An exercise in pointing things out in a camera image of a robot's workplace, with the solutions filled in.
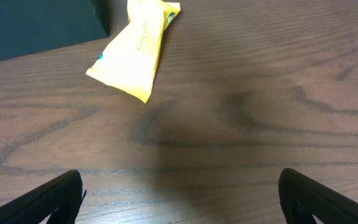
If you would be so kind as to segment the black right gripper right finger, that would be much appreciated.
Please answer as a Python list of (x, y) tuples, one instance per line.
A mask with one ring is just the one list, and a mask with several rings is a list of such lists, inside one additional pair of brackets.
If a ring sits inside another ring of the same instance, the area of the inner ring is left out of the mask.
[(282, 170), (278, 192), (288, 224), (358, 223), (357, 202), (291, 168)]

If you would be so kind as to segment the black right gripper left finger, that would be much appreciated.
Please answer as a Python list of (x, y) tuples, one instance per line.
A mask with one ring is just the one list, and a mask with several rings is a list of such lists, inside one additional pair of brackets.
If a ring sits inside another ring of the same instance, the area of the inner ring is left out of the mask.
[(69, 170), (0, 207), (0, 223), (74, 224), (86, 195), (81, 175)]

